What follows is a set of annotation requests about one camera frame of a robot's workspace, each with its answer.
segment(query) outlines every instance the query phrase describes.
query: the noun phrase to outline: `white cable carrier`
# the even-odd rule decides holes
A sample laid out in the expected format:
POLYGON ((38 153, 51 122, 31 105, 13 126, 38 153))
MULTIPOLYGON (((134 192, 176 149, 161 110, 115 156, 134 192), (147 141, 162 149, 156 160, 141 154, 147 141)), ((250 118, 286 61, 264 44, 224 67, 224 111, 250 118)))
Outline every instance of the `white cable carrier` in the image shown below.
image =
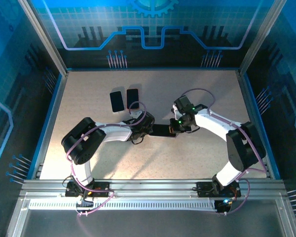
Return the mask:
MULTIPOLYGON (((95 200, 93 205, 84 202, 77 210, 92 210, 104 200, 95 200)), ((214 200, 110 200, 99 210, 195 210, 215 212, 214 200)), ((76 210, 76 198, 32 199, 31 210, 76 210)))

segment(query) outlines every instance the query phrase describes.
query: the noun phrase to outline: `speckled work surface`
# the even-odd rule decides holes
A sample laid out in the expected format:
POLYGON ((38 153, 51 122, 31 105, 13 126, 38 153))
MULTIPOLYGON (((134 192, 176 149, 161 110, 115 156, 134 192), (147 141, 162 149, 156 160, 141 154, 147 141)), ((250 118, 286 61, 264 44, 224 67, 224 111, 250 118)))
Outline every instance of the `speckled work surface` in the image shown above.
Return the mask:
MULTIPOLYGON (((174 100, 195 87, 215 94, 214 112, 235 121, 249 120, 235 71, 70 72, 40 178, 70 175, 61 140, 84 117, 105 123, 130 118, 126 110, 112 112, 110 92, 121 90, 126 106, 126 90, 138 88, 140 101, 155 116, 155 123, 169 124, 174 100)), ((211 101, 210 95, 201 91, 190 92, 188 97, 195 105, 211 101)), ((211 178, 226 163, 225 141, 205 129, 177 138, 146 136, 139 145, 103 143, 91 159, 97 179, 211 178)), ((264 177, 260 173, 247 176, 264 177)))

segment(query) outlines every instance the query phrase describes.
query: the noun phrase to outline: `robotic arm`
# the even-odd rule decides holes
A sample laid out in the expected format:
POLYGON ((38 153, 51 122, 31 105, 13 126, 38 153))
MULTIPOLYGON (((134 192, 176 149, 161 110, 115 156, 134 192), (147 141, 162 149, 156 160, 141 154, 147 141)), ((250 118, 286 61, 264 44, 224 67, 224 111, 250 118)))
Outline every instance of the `robotic arm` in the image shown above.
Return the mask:
POLYGON ((247 168, 258 162, 243 134, 231 124, 241 127, 246 132, 261 158, 266 155, 258 131, 251 122, 241 124, 218 116, 202 104, 194 106, 185 95, 174 102, 172 112, 175 118, 170 120, 171 132, 189 133, 191 132, 191 126, 194 125, 211 131, 227 142, 229 161, 212 178, 212 186, 216 195, 234 182, 247 168))
MULTIPOLYGON (((251 165, 258 162, 251 146, 246 141, 242 133, 232 126, 235 124, 241 127, 251 139, 261 158, 265 157, 265 149, 259 138, 255 126, 247 122, 241 124, 226 118, 224 122, 218 118, 214 112, 202 104, 194 106, 186 96, 178 98, 172 107, 175 118, 170 119, 170 133, 191 133, 200 127, 205 128, 218 135, 227 142, 228 162, 224 168, 215 174, 212 178, 212 192, 219 195, 225 188, 232 185, 242 172, 251 165)), ((95 130, 86 136, 70 153, 73 160, 73 166, 78 180, 85 186, 93 181, 89 160, 92 158, 99 145, 108 141, 131 141, 138 138, 144 138, 153 132, 154 117, 146 112, 138 111, 131 114, 131 119, 120 122, 120 126, 104 126, 95 130)), ((103 125, 94 122, 91 118, 84 118, 76 127, 74 127, 62 140, 62 145, 67 152, 74 143, 80 139, 86 132, 92 128, 103 125)))
POLYGON ((143 139, 144 136, 152 133, 154 117, 148 112, 146 112, 144 118, 143 116, 144 113, 142 111, 132 112, 130 120, 117 123, 117 126, 106 126, 107 124, 94 122, 91 118, 84 118, 63 138, 62 146, 65 152, 67 152, 87 131, 96 126, 104 125, 104 127, 86 136, 70 153, 75 174, 81 184, 87 186, 92 183, 90 159, 102 142, 133 142, 139 138, 143 139), (141 119, 142 121, 139 124, 132 125, 141 119))

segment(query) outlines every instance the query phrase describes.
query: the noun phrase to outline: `phone screen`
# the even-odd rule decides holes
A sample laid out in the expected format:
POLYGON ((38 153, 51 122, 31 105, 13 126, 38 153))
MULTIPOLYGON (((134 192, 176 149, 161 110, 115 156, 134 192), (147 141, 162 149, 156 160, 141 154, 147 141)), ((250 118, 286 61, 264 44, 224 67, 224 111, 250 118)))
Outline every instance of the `phone screen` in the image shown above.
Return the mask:
MULTIPOLYGON (((127 94, 127 108, 129 109, 129 106, 139 100, 138 97, 138 89, 129 89, 126 91, 127 94)), ((133 104, 131 107, 132 110, 139 109, 139 103, 133 104)))
POLYGON ((124 111, 124 103, 122 98, 122 93, 120 91, 110 93, 111 104, 113 112, 124 111))

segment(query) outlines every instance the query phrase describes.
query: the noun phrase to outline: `blue backdrop panel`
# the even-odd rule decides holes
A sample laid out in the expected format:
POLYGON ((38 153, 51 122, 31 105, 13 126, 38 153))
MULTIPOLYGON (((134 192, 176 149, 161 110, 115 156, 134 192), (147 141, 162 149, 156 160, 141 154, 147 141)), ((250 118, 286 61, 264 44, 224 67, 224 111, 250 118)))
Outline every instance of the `blue backdrop panel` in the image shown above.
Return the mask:
POLYGON ((111 69, 238 67, 271 5, 263 0, 33 3, 67 67, 111 69))
POLYGON ((8 228, 58 74, 18 1, 0 0, 0 236, 8 228))
POLYGON ((247 71, 280 175, 296 189, 296 1, 287 1, 247 71))

